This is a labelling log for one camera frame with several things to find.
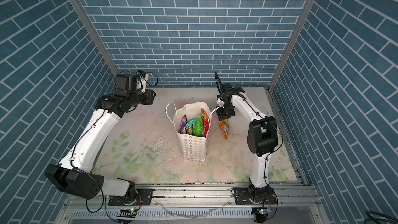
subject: wall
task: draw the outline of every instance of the wall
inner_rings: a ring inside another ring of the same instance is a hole
[[[398,0],[316,0],[274,96],[328,218],[398,214]]]
[[[113,76],[67,0],[0,0],[0,12],[0,223],[47,223],[67,195],[43,170]]]
[[[165,87],[267,86],[304,1],[81,0],[116,66]]]

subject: white rope handle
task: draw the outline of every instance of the white rope handle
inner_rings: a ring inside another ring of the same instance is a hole
[[[167,113],[167,107],[169,107],[170,103],[173,103],[174,109],[177,111],[176,104],[174,104],[174,102],[171,101],[171,102],[169,102],[169,103],[167,104],[167,106],[166,106],[166,115],[167,115],[167,117],[169,118],[169,120],[174,124],[174,122],[172,121],[172,119],[170,119],[169,114]]]
[[[220,108],[220,107],[216,107],[211,113],[210,113],[210,116],[213,114],[213,112],[215,112],[218,108]],[[211,121],[210,121],[210,116],[209,116],[209,128],[210,128],[210,126],[211,126]]]

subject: white paper bag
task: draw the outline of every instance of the white paper bag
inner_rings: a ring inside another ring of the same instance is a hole
[[[169,114],[167,113],[167,107],[173,103],[174,109],[176,113],[174,114],[173,120],[170,119]],[[194,135],[188,134],[180,134],[181,127],[181,119],[182,116],[187,116],[187,122],[199,116],[202,113],[202,108],[206,111],[209,116],[209,131],[206,134],[206,137],[196,137]],[[169,102],[166,106],[166,115],[169,120],[174,124],[174,130],[177,133],[178,138],[180,139],[181,148],[183,152],[183,157],[188,161],[204,161],[206,158],[207,152],[207,140],[209,140],[210,126],[211,126],[211,115],[214,111],[210,112],[209,107],[204,102],[196,102],[193,104],[186,104],[181,109],[176,109],[176,105],[174,102]]]

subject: snack bag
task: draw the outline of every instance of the snack bag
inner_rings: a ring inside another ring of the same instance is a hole
[[[188,135],[193,135],[193,122],[195,122],[195,119],[191,120],[185,125],[185,130]]]
[[[181,119],[181,126],[180,126],[180,134],[186,134],[187,131],[185,130],[185,125],[187,124],[187,116],[182,116]]]
[[[220,121],[220,128],[222,130],[222,133],[224,134],[224,138],[228,139],[228,133],[229,133],[229,122],[228,120],[223,120]]]
[[[203,127],[202,114],[199,114],[195,119],[195,122],[193,122],[193,135],[196,137],[203,137],[204,132],[205,129]]]
[[[203,133],[203,137],[206,137],[206,134],[209,131],[210,125],[209,125],[209,117],[207,116],[207,113],[203,108],[202,108],[202,122],[203,122],[203,127],[205,129],[205,131]]]

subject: floral table surface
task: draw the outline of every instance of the floral table surface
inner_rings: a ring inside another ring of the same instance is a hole
[[[199,101],[214,109],[216,88],[158,88],[155,91],[157,96],[151,106],[139,105],[112,129],[93,173],[136,183],[215,183],[249,179],[254,156],[246,142],[248,122],[239,111],[229,120],[228,140],[224,139],[217,115],[213,114],[203,162],[183,159],[174,125],[166,117],[165,107],[169,101],[174,101],[177,109]],[[263,88],[245,88],[245,91],[263,113],[272,115]],[[270,162],[270,181],[297,180],[284,145],[271,156]]]

